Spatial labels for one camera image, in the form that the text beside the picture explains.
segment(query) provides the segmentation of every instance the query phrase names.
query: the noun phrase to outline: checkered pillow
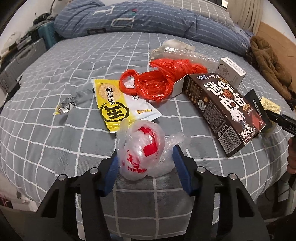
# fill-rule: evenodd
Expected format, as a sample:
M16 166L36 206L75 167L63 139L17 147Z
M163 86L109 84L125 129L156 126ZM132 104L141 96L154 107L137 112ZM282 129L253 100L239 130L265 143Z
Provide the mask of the checkered pillow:
M216 22L219 22L226 27L232 29L233 21L226 10L214 3L207 0L156 0L166 5L189 9L197 14L200 14L206 18L210 18Z

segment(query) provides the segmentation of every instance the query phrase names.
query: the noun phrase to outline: anime character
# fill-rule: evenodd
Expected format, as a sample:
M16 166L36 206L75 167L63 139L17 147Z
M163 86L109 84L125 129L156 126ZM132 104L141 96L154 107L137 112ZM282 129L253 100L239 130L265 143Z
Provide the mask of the anime character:
M249 128L248 123L246 122L246 118L240 110L231 108L230 114L231 114L232 120L235 122L239 122L242 125L244 130Z

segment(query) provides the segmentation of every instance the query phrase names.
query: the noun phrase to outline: curtain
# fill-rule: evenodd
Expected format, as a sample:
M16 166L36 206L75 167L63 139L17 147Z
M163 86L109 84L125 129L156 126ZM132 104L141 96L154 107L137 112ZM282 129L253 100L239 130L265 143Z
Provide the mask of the curtain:
M227 12L243 30L257 34L262 18L263 0L228 0Z

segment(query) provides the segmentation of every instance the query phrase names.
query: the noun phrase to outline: silver bolt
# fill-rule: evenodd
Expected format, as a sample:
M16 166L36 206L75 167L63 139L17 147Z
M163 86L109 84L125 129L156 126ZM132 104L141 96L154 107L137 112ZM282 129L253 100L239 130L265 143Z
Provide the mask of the silver bolt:
M89 172L90 172L91 174L96 174L98 171L99 171L99 170L98 170L96 167L94 167L94 168L92 168L92 169L89 170Z
M205 172L205 168L204 167L198 167L197 171L200 173L204 173Z
M231 174L229 175L229 177L230 177L230 179L232 179L232 180L236 180L236 179L237 179L237 176L236 176L235 174L233 174L233 173L231 173Z
M63 181L63 180L66 179L66 175L65 174L59 175L58 178L59 178L60 181Z

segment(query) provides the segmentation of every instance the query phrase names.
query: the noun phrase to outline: black package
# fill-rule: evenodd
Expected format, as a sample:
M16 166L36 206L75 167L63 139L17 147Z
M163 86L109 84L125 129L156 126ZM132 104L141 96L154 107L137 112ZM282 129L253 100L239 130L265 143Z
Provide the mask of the black package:
M246 93L244 98L258 112L259 116L265 122L266 125L264 127L264 130L271 128L272 123L271 123L270 119L268 118L268 115L266 114L263 106L261 105L261 102L260 102L256 92L254 91L254 89L251 89L248 93Z

